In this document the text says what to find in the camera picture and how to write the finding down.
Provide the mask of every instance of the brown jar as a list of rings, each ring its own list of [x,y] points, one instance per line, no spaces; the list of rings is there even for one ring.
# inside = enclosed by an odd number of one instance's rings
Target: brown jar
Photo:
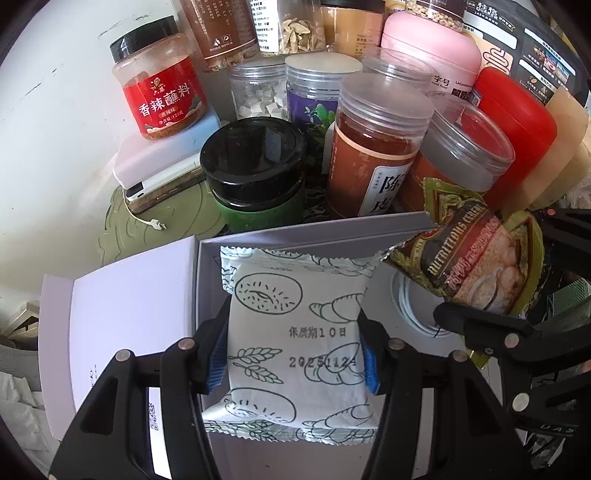
[[[259,53],[246,0],[180,0],[208,72],[231,67]]]
[[[419,90],[376,73],[341,87],[327,207],[335,217],[387,213],[433,115]]]

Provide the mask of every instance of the food packet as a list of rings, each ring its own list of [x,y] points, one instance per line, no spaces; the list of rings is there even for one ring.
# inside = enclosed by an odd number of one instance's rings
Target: food packet
[[[522,316],[543,267],[538,223],[516,212],[504,223],[480,195],[439,179],[424,181],[425,210],[438,225],[392,247],[383,261],[446,300]]]

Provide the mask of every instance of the red container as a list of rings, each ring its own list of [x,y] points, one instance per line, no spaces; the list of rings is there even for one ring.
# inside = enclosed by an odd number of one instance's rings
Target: red container
[[[556,139],[556,122],[532,94],[494,67],[480,72],[472,103],[503,130],[515,150],[515,161],[484,195],[495,210],[546,155]]]

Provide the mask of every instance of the dried tangerine peel jar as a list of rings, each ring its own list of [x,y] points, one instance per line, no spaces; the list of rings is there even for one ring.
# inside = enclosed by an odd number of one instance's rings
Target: dried tangerine peel jar
[[[327,207],[337,217],[386,213],[423,141],[433,104],[423,92],[376,73],[343,81]]]

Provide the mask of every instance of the glass jar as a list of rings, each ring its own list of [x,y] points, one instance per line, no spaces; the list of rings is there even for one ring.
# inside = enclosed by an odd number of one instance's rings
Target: glass jar
[[[251,11],[265,56],[326,48],[319,0],[251,0]]]
[[[364,49],[379,45],[384,0],[321,0],[321,3],[330,51],[360,60]]]
[[[406,11],[462,32],[467,0],[407,0]]]
[[[208,72],[231,67],[259,52],[246,0],[180,0]]]
[[[234,233],[301,222],[304,136],[279,118],[245,118],[207,139],[201,165]]]

